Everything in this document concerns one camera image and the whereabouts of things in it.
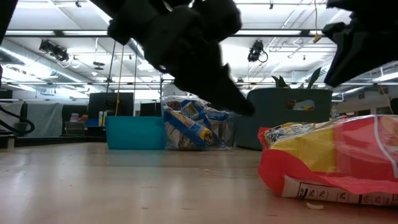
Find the gray bin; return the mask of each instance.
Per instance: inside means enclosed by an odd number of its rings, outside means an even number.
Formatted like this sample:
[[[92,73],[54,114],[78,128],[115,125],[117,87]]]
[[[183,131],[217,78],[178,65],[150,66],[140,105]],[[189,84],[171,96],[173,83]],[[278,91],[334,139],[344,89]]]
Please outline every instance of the gray bin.
[[[255,150],[261,150],[257,138],[259,128],[273,128],[289,123],[321,123],[329,121],[331,110],[330,90],[308,90],[287,88],[263,88],[252,90],[248,100],[256,108],[251,117],[237,118],[235,124],[235,145]],[[314,109],[290,110],[286,107],[289,100],[312,100]]]

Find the wooden floor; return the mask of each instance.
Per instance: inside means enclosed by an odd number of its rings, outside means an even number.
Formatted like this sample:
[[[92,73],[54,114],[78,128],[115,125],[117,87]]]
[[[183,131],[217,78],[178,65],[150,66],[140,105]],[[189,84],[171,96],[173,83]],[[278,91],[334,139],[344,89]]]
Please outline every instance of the wooden floor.
[[[311,210],[276,197],[257,176],[260,156],[108,151],[103,143],[0,152],[0,224],[398,222],[391,208]]]

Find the teal plastic bin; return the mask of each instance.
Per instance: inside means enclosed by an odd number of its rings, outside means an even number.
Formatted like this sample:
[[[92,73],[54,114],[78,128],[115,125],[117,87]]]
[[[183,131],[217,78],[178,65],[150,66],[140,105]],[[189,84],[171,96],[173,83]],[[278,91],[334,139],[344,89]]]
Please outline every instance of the teal plastic bin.
[[[162,117],[107,116],[109,149],[163,150],[166,132]]]

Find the nutrition label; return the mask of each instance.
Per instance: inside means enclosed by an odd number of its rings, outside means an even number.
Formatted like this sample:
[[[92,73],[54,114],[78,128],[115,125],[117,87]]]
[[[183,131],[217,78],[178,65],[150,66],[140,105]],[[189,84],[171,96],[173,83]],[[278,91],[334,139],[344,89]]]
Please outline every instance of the nutrition label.
[[[337,187],[313,182],[302,182],[287,176],[285,176],[285,186],[282,196],[327,202],[358,203],[361,205],[398,205],[398,194],[351,194]]]

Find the clear plastic bag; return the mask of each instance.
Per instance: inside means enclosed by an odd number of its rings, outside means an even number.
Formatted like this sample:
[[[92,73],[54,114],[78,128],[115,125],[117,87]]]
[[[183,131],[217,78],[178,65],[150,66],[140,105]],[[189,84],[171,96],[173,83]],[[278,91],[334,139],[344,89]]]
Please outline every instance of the clear plastic bag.
[[[234,114],[218,111],[192,96],[161,99],[167,149],[229,149],[233,145]]]
[[[398,116],[260,129],[259,175],[277,195],[398,205]]]

